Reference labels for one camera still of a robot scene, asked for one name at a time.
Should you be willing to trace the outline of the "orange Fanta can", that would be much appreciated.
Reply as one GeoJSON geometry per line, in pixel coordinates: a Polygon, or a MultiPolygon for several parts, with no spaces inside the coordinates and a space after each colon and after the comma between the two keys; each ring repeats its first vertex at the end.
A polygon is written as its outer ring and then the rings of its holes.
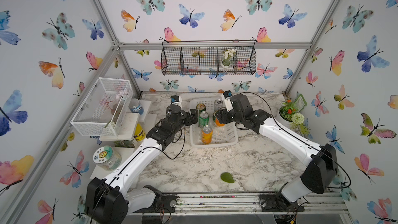
{"type": "Polygon", "coordinates": [[[224,124],[224,123],[220,123],[220,121],[219,121],[219,119],[218,119],[218,117],[217,117],[218,112],[219,112],[219,111],[217,110],[217,111],[215,111],[215,112],[213,113],[212,119],[213,119],[213,122],[214,122],[215,127],[223,127],[223,126],[225,126],[225,124],[224,124]]]}

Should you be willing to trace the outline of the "green soda can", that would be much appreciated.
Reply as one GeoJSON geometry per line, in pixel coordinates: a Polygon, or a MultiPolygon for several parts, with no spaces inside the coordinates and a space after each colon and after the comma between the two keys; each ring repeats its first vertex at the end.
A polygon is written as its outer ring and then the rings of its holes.
{"type": "Polygon", "coordinates": [[[206,111],[202,111],[199,113],[199,127],[203,128],[206,125],[209,125],[209,114],[206,111]]]}

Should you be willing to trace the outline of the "white plastic perforated basket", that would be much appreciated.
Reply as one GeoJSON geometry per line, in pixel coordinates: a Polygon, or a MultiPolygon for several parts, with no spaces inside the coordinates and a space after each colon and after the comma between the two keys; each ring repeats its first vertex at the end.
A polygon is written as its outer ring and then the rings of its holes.
{"type": "Polygon", "coordinates": [[[209,126],[212,128],[212,139],[209,144],[202,142],[202,128],[199,124],[190,127],[190,142],[195,148],[220,148],[237,144],[237,128],[234,123],[218,126],[214,122],[215,103],[220,101],[221,97],[205,97],[193,99],[190,101],[190,108],[196,108],[198,104],[204,104],[206,113],[209,115],[209,126]]]}

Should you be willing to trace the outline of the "orange yellow Schweppes can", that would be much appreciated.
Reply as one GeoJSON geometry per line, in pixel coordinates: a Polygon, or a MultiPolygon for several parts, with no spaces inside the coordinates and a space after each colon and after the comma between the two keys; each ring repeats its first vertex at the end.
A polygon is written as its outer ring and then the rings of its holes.
{"type": "Polygon", "coordinates": [[[202,134],[201,134],[201,140],[202,143],[204,144],[210,144],[212,141],[212,128],[209,125],[205,125],[202,127],[202,134]]]}

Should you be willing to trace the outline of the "silver drink can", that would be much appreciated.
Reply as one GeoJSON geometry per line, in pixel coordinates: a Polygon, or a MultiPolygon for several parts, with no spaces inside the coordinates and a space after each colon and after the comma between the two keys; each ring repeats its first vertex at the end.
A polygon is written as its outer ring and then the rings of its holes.
{"type": "Polygon", "coordinates": [[[223,107],[223,100],[222,99],[216,99],[214,101],[214,111],[218,111],[223,107]]]}

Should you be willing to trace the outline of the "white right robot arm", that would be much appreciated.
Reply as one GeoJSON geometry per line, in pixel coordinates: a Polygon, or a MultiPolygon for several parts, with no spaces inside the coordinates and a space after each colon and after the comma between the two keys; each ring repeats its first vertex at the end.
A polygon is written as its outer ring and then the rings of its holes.
{"type": "Polygon", "coordinates": [[[312,142],[285,127],[272,114],[264,110],[255,111],[248,98],[241,93],[233,95],[231,91],[226,91],[222,94],[222,100],[225,107],[216,113],[220,123],[242,124],[245,129],[278,143],[306,166],[302,175],[284,184],[267,201],[268,207],[287,210],[303,196],[325,192],[339,171],[333,146],[312,142]]]}

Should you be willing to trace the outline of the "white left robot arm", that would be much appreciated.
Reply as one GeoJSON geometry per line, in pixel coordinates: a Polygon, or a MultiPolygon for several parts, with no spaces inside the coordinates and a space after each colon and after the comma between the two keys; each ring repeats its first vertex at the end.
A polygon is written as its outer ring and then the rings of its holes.
{"type": "Polygon", "coordinates": [[[147,165],[174,142],[175,135],[198,120],[196,109],[185,112],[178,104],[168,106],[165,118],[148,132],[124,163],[103,179],[96,177],[90,181],[85,203],[89,222],[120,224],[131,213],[159,211],[162,208],[161,191],[150,185],[133,191],[130,188],[147,165]]]}

